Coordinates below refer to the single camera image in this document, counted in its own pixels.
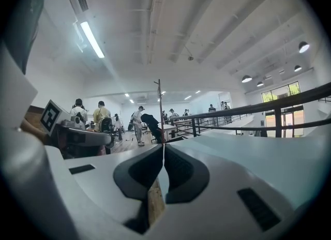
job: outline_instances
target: white shirt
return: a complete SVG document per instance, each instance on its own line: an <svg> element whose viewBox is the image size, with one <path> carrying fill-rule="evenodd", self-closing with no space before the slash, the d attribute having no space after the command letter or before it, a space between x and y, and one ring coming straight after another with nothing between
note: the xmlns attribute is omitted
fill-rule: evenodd
<svg viewBox="0 0 331 240"><path fill-rule="evenodd" d="M134 124L141 124L141 112L139 110L134 112L132 117L133 117Z"/></svg>
<svg viewBox="0 0 331 240"><path fill-rule="evenodd" d="M76 114L80 112L82 117L84 118L85 122L87 122L88 118L87 118L87 112L86 110L82 109L81 107L75 107L75 108L72 108L70 110L70 115L72 116L76 116Z"/></svg>

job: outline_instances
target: person in yellow shirt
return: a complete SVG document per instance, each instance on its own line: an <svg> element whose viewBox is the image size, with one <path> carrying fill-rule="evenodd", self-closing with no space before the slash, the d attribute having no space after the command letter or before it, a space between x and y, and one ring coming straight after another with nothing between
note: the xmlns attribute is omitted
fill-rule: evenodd
<svg viewBox="0 0 331 240"><path fill-rule="evenodd" d="M104 107L104 102L99 101L98 108L93 112L93 120L95 123L94 130L99 131L102 119L110 117L110 111Z"/></svg>

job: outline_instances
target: ceiling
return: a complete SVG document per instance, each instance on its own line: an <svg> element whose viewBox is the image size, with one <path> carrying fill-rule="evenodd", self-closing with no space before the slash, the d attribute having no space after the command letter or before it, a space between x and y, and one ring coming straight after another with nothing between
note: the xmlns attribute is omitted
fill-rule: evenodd
<svg viewBox="0 0 331 240"><path fill-rule="evenodd" d="M42 20L47 23L40 28L53 37L54 57L63 58L63 68L79 68L83 76L93 77L86 80L89 96L99 93L90 90L91 81L107 82L105 95L121 95L154 90L157 79L163 90L173 92L169 94L173 101L196 89L251 92L259 81L272 85L297 75L297 64L302 71L308 70L321 39L303 0L86 3L88 9L82 11L78 0L46 0ZM79 26L83 21L89 22L104 59L96 56L86 40ZM310 44L304 54L298 53L301 41ZM245 74L253 80L242 84Z"/></svg>
<svg viewBox="0 0 331 240"><path fill-rule="evenodd" d="M199 92L196 94L196 91L180 91L180 92L166 92L162 95L162 103L179 103L179 102L190 102L201 96L205 92ZM141 92L141 93L129 93L129 97L126 97L124 94L114 94L109 95L113 100L121 104L130 103L132 99L136 104L157 104L158 103L158 94L157 92Z"/></svg>

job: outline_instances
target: railing post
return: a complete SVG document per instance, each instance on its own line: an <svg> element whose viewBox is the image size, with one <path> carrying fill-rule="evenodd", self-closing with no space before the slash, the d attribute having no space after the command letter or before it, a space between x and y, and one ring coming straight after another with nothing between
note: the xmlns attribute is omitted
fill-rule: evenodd
<svg viewBox="0 0 331 240"><path fill-rule="evenodd" d="M275 108L275 120L276 120L276 137L281 138L281 110Z"/></svg>
<svg viewBox="0 0 331 240"><path fill-rule="evenodd" d="M193 128L193 136L197 137L197 130L195 128L195 120L194 118L192 119L192 128Z"/></svg>
<svg viewBox="0 0 331 240"><path fill-rule="evenodd" d="M197 121L198 121L198 126L200 126L199 119L197 119ZM200 127L198 127L198 132L200 133Z"/></svg>

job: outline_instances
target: light fixture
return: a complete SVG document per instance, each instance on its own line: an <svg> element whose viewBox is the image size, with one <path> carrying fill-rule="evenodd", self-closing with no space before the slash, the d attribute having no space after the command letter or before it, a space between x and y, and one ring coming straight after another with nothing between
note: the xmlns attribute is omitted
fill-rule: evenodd
<svg viewBox="0 0 331 240"><path fill-rule="evenodd" d="M252 77L250 77L250 76L248 76L248 75L245 75L245 76L243 77L243 79L242 79L242 82L243 82L243 83L247 83L247 82L249 82L250 80L252 80Z"/></svg>
<svg viewBox="0 0 331 240"><path fill-rule="evenodd" d="M309 49L309 44L305 41L300 42L299 44L299 53L304 53Z"/></svg>
<svg viewBox="0 0 331 240"><path fill-rule="evenodd" d="M88 25L88 22L85 21L85 22L81 23L81 27L82 27L88 41L90 42L92 48L96 52L97 56L99 58L104 58L104 54L102 53L97 41L95 40L93 33Z"/></svg>
<svg viewBox="0 0 331 240"><path fill-rule="evenodd" d="M295 71L295 72L299 72L301 69L302 69L302 67L301 67L300 65L296 65L296 66L294 67L294 71Z"/></svg>

